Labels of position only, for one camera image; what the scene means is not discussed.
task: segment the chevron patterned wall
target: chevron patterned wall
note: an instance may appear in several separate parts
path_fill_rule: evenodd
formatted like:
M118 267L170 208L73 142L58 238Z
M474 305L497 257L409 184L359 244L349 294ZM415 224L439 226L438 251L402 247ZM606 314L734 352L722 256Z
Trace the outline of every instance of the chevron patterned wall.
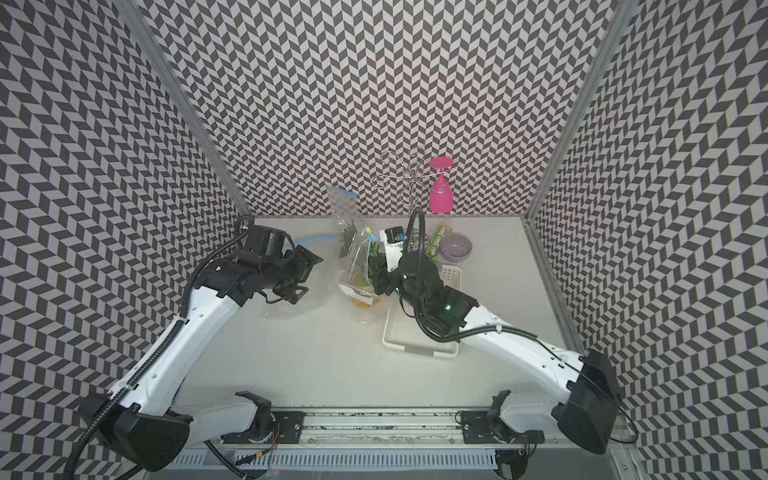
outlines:
M768 478L768 5L641 2L535 219L655 478Z
M138 0L262 215L329 214L328 184L404 214L380 155L414 146L456 160L456 213L524 213L616 2Z
M53 478L78 399L140 358L234 212L107 0L3 2L0 25L0 478Z

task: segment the white plastic tray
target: white plastic tray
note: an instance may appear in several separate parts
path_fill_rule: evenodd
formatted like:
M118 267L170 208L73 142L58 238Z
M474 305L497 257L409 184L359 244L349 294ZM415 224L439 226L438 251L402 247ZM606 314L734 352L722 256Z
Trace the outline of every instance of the white plastic tray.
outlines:
M453 265L443 265L440 270L440 280L451 288L461 290L462 269ZM410 305L406 304L406 309L409 310L409 308ZM394 296L389 302L382 343L389 349L416 355L444 359L452 359L458 355L458 342L438 343L431 340L416 325L413 318L404 314L400 308L399 299Z

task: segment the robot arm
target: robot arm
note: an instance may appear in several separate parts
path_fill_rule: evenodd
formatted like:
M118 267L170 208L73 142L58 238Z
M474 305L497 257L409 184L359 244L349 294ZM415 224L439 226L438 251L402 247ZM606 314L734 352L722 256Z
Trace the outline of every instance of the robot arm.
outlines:
M188 304L182 307L182 315L137 365L107 395L92 393L83 399L79 412L88 427L73 447L65 478L72 478L77 457L93 435L109 449L155 472L185 445L248 429L259 429L263 436L269 433L269 426L262 431L265 422L256 420L265 412L269 416L270 404L248 392L237 393L248 401L196 412L194 418L170 410L194 361L254 293L265 299L266 290L277 295L278 300L263 304L296 303L307 290L301 283L322 261L295 247L280 230L251 224L247 236L238 238L242 237L243 245L233 254L204 261L204 269L187 289ZM286 241L292 249L283 253ZM605 452L619 392L613 366L605 356L592 351L584 358L514 328L474 298L444 286L437 267L421 252L403 253L390 275L388 293L397 291L414 306L416 321L430 338L462 340L483 349L526 372L545 389L548 398L535 405L524 405L518 395L496 397L503 401L497 406L501 421L494 429L500 439L511 432L556 427L584 449Z
M232 254L215 258L240 239L242 245ZM291 249L283 252L285 242ZM178 415L170 406L197 357L246 301L259 293L266 300L262 305L281 300L295 304L307 291L301 283L321 261L293 245L287 233L253 224L204 260L185 290L182 314L107 395L92 393L81 400L78 412L88 427L73 446L65 478L74 476L77 457L93 435L149 472L170 463L185 445L255 428L268 435L269 426L264 431L265 422L254 419L269 416L270 404L249 392L237 393L242 401L194 417ZM277 299L268 300L267 290Z
M483 349L526 372L548 394L543 402L521 401L520 395L510 396L508 391L495 397L491 410L498 409L498 421L489 419L494 434L508 442L513 433L557 428L583 449L605 453L621 401L609 358L594 350L583 356L542 342L471 296L445 286L437 266L421 249L408 250L417 217L419 232L424 232L423 213L416 209L402 251L385 245L391 270L387 293L397 292L412 305L419 328L432 340L463 341ZM421 246L424 241L413 243Z

